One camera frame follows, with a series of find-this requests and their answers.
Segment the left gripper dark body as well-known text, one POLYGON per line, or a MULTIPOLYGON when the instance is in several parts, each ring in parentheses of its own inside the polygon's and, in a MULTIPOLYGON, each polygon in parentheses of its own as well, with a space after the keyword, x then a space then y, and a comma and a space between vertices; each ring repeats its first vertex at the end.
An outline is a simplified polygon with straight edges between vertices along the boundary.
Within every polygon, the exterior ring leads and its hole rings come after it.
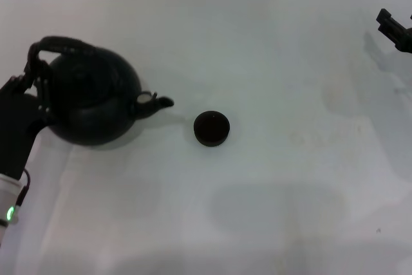
POLYGON ((1 174, 20 177, 36 136, 53 124, 50 94, 1 94, 1 174))

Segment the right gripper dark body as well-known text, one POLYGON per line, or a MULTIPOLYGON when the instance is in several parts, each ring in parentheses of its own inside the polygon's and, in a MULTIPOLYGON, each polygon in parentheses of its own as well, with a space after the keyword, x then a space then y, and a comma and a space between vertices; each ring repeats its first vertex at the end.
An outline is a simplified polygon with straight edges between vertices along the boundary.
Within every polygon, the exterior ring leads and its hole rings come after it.
POLYGON ((401 33, 398 35, 397 42, 395 43, 395 48, 400 52, 412 51, 412 38, 410 28, 401 31, 401 33))

